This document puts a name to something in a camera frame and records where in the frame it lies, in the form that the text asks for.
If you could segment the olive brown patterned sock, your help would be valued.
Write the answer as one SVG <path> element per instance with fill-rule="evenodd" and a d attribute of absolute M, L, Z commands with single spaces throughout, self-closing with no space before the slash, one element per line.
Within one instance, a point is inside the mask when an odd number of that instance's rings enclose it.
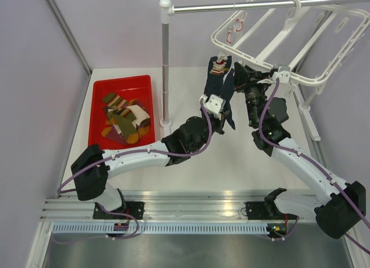
<path fill-rule="evenodd" d="M 139 133 L 133 124 L 136 117 L 130 109 L 104 107 L 104 111 L 107 120 L 126 144 L 135 144 L 139 141 Z"/>

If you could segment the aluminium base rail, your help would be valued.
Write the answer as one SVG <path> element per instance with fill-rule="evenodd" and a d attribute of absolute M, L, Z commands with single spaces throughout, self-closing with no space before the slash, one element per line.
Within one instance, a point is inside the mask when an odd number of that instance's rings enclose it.
<path fill-rule="evenodd" d="M 128 201 L 144 203 L 144 222 L 244 222 L 240 209 L 247 201 L 264 201 L 257 191 L 167 192 L 123 191 Z M 74 193 L 47 199 L 40 216 L 42 222 L 92 222 L 95 204 L 79 201 Z"/>

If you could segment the olive green striped sock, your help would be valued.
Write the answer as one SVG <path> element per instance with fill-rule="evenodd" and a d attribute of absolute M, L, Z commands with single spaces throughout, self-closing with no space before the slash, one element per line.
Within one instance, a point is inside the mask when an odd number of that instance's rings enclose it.
<path fill-rule="evenodd" d="M 109 109 L 120 109 L 129 105 L 129 102 L 116 93 L 110 92 L 102 98 L 102 102 Z"/>

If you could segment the white clip sock hanger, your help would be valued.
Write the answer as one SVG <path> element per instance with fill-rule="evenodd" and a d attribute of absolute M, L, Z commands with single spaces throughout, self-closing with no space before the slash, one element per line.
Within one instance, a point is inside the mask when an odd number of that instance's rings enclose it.
<path fill-rule="evenodd" d="M 253 69 L 288 67 L 292 83 L 321 88 L 368 27 L 369 12 L 347 6 L 239 10 L 211 41 Z"/>

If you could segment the purple striped sock front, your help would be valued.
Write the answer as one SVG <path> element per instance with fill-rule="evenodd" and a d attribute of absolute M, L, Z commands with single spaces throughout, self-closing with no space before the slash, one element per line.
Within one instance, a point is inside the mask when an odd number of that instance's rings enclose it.
<path fill-rule="evenodd" d="M 146 109 L 146 107 L 140 102 L 138 101 L 137 99 L 133 99 L 133 100 L 130 100 L 128 101 L 129 102 L 129 105 L 138 105 L 140 106 L 142 109 L 144 109 L 148 114 L 148 110 Z M 116 143 L 119 143 L 119 144 L 122 144 L 122 145 L 132 145 L 132 144 L 126 144 L 124 142 L 124 140 L 120 137 L 120 135 L 115 131 L 115 129 L 113 128 L 113 126 L 110 124 L 110 122 L 107 120 L 107 117 L 106 117 L 106 123 L 107 125 L 106 128 L 104 128 L 101 132 L 101 135 L 103 137 L 105 137 L 106 139 L 108 140 L 111 140 L 111 141 L 114 141 Z M 143 137 L 143 136 L 146 136 L 148 135 L 149 131 L 150 131 L 150 126 L 147 126 L 147 127 L 142 127 L 142 128 L 138 128 L 137 129 L 138 133 L 139 133 L 139 141 L 140 139 Z"/>

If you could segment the red plastic bin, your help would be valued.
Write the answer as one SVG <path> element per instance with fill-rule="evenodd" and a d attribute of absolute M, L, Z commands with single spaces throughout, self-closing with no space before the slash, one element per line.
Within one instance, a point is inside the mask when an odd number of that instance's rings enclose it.
<path fill-rule="evenodd" d="M 137 143 L 132 145 L 122 145 L 108 140 L 101 135 L 102 130 L 107 127 L 105 124 L 106 116 L 103 111 L 105 104 L 102 102 L 102 98 L 110 92 L 116 93 L 128 101 L 137 99 L 148 110 L 151 116 L 150 131 L 148 135 L 143 136 Z M 155 140 L 153 98 L 151 78 L 149 75 L 98 80 L 94 82 L 90 106 L 90 124 L 88 134 L 89 145 L 97 144 L 102 149 L 124 149 L 150 144 Z"/>

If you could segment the brown cream striped sock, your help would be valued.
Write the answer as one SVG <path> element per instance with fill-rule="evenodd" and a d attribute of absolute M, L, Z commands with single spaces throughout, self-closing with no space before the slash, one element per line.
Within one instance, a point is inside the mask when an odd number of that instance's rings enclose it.
<path fill-rule="evenodd" d="M 150 115 L 138 105 L 129 105 L 124 108 L 110 111 L 121 130 L 138 129 L 150 126 Z"/>

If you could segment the navy blue sock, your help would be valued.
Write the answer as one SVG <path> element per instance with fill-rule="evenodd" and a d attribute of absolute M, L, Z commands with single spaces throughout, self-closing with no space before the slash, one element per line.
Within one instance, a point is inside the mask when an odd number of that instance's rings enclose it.
<path fill-rule="evenodd" d="M 225 100 L 224 112 L 225 119 L 233 130 L 236 129 L 235 122 L 232 118 L 232 109 L 231 109 L 231 98 L 234 95 L 234 69 L 231 68 L 227 73 L 222 88 L 221 88 L 221 97 Z"/>
<path fill-rule="evenodd" d="M 221 88 L 227 73 L 231 69 L 231 64 L 231 56 L 214 56 L 210 58 L 208 64 L 206 85 L 204 89 L 204 94 L 206 96 L 210 97 L 211 94 L 215 94 L 221 97 Z"/>

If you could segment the silver drying rack stand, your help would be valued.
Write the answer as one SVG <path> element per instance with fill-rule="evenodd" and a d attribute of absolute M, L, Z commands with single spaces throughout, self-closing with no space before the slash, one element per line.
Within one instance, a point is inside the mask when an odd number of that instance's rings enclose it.
<path fill-rule="evenodd" d="M 299 51 L 296 57 L 289 63 L 290 67 L 290 88 L 287 95 L 290 96 L 295 92 L 298 85 L 315 87 L 316 94 L 320 94 L 327 83 L 328 78 L 340 66 L 344 56 L 362 36 L 362 33 L 369 27 L 369 13 L 360 9 L 348 8 L 351 3 L 364 3 L 369 0 L 247 0 L 245 2 L 234 2 L 229 4 L 217 5 L 197 5 L 197 6 L 175 6 L 171 0 L 160 0 L 161 8 L 161 25 L 162 25 L 162 119 L 161 126 L 165 131 L 169 131 L 172 121 L 169 117 L 169 24 L 171 16 L 185 13 L 203 13 L 203 12 L 220 12 L 232 11 L 233 14 L 217 30 L 211 35 L 211 41 L 214 45 L 222 50 L 221 55 L 228 52 L 246 63 L 260 69 L 268 69 L 271 64 L 267 63 L 266 59 L 274 52 L 277 47 L 291 34 L 293 29 L 301 21 L 303 16 L 312 8 L 320 8 L 326 12 L 331 12 L 329 16 L 323 16 L 317 24 L 317 30 L 309 38 L 307 43 Z M 289 16 L 284 22 L 282 30 L 271 40 L 264 50 L 256 57 L 248 55 L 240 50 L 240 46 L 268 19 L 271 14 L 278 8 L 293 8 L 294 13 Z M 243 12 L 248 12 L 254 9 L 266 9 L 266 13 L 240 38 L 235 42 L 218 40 L 218 34 L 227 28 L 227 25 L 232 22 L 243 24 L 244 19 L 239 15 Z M 303 59 L 313 45 L 317 42 L 322 33 L 327 29 L 332 20 L 340 13 L 348 13 L 351 16 L 363 17 L 361 25 L 351 34 L 349 40 L 340 49 L 338 54 L 330 61 L 325 73 L 317 79 L 307 79 L 293 72 L 293 68 Z"/>

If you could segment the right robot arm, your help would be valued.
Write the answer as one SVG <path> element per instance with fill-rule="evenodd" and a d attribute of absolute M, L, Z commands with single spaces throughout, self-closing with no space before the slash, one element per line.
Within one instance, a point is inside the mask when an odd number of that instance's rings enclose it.
<path fill-rule="evenodd" d="M 366 190 L 357 181 L 348 183 L 308 156 L 282 124 L 288 120 L 284 98 L 275 96 L 289 71 L 260 72 L 234 64 L 234 89 L 245 95 L 249 126 L 256 147 L 279 161 L 314 193 L 314 197 L 277 188 L 264 198 L 267 217 L 284 214 L 315 221 L 328 236 L 339 239 L 359 221 L 366 219 Z"/>

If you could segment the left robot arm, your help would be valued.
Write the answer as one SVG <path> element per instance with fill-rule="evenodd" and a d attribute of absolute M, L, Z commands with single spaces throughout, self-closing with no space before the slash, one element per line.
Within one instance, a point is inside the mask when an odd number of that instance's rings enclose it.
<path fill-rule="evenodd" d="M 172 134 L 146 146 L 132 149 L 102 150 L 88 146 L 71 166 L 77 198 L 88 201 L 106 190 L 109 178 L 148 167 L 180 164 L 200 154 L 210 143 L 213 133 L 223 134 L 225 114 L 207 113 L 192 116 Z"/>

